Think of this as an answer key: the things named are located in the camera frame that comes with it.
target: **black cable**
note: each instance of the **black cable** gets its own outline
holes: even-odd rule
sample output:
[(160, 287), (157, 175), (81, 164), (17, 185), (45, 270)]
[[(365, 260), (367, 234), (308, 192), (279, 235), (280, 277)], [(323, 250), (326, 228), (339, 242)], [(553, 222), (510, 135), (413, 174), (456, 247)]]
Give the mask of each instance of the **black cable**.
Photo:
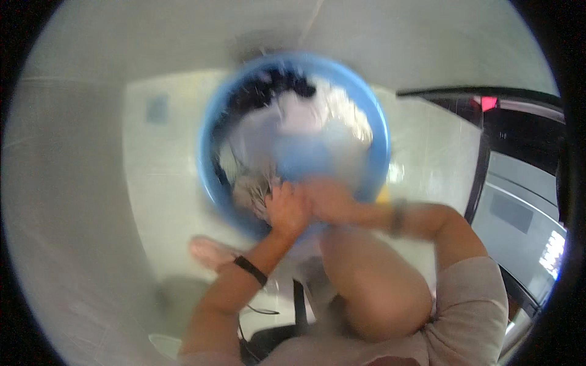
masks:
[[(246, 304), (246, 307), (249, 308), (250, 310), (254, 311), (255, 313), (258, 314), (263, 314), (263, 315), (279, 315), (281, 314), (280, 312), (276, 312), (275, 310), (268, 310), (268, 309), (255, 309), (252, 306)], [(244, 332), (242, 331), (242, 325), (240, 324), (240, 315), (238, 315), (238, 331), (240, 332), (240, 337), (242, 338), (242, 344), (244, 345), (244, 348), (248, 351), (248, 353), (257, 361), (260, 362), (260, 357), (257, 356), (256, 354), (254, 354), (254, 352), (252, 352), (250, 350), (250, 348), (248, 347), (248, 341), (246, 340), (246, 338), (244, 338)]]
[(255, 313), (264, 314), (264, 315), (279, 315), (280, 312), (276, 312), (275, 310), (267, 310), (267, 309), (255, 309), (250, 305), (246, 305), (250, 310), (254, 311)]

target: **leg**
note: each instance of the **leg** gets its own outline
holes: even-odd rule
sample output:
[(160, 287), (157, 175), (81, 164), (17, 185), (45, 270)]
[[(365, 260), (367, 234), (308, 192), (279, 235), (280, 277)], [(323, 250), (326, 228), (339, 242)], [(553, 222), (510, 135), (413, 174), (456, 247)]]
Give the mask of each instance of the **leg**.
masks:
[(427, 322), (432, 299), (425, 279), (386, 243), (365, 230), (335, 229), (320, 248), (346, 317), (365, 340), (404, 337)]

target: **wall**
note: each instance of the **wall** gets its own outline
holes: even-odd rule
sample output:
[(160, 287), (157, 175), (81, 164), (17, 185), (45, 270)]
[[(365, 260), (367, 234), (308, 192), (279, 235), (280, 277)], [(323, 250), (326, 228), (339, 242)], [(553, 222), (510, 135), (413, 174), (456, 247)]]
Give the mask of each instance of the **wall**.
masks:
[(140, 80), (234, 67), (261, 46), (333, 57), (392, 90), (469, 84), (557, 94), (507, 0), (65, 2), (26, 74)]
[(128, 200), (120, 109), (113, 84), (22, 80), (2, 142), (11, 260), (71, 364), (159, 357), (148, 341), (158, 326), (155, 281)]

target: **bracelet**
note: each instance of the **bracelet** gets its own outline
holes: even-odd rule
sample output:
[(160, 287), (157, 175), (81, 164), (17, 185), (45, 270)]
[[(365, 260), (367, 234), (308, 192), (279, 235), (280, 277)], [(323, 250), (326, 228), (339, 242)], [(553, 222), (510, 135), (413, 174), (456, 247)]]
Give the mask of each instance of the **bracelet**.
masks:
[(407, 207), (406, 199), (398, 199), (392, 203), (393, 207), (393, 222), (391, 223), (390, 234), (393, 238), (397, 238), (403, 227), (403, 219), (405, 218), (405, 208)]
[(245, 270), (246, 272), (250, 273), (251, 275), (254, 276), (254, 278), (257, 279), (257, 281), (260, 283), (261, 287), (264, 287), (264, 285), (267, 284), (267, 277), (265, 276), (264, 273), (262, 273), (260, 271), (260, 269), (256, 268), (254, 266), (254, 264), (250, 263), (248, 261), (248, 259), (246, 259), (245, 257), (239, 255), (233, 262), (235, 265), (237, 265), (238, 267), (242, 268), (243, 270)]

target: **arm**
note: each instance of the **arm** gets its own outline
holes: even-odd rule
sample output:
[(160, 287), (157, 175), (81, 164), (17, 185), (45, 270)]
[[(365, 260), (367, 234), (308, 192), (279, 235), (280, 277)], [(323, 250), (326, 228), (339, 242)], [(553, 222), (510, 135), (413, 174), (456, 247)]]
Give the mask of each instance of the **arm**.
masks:
[[(244, 256), (268, 276), (307, 226), (309, 204), (304, 190), (288, 182), (275, 187), (265, 202), (272, 230)], [(215, 351), (240, 358), (238, 313), (258, 290), (253, 275), (235, 264), (226, 266), (196, 306), (179, 354)]]
[[(390, 231), (395, 215), (392, 205), (359, 203), (341, 184), (327, 178), (312, 179), (307, 185), (314, 214), (320, 219)], [(441, 204), (409, 204), (398, 234), (433, 241), (440, 271), (464, 259), (487, 256), (466, 220), (453, 208)]]

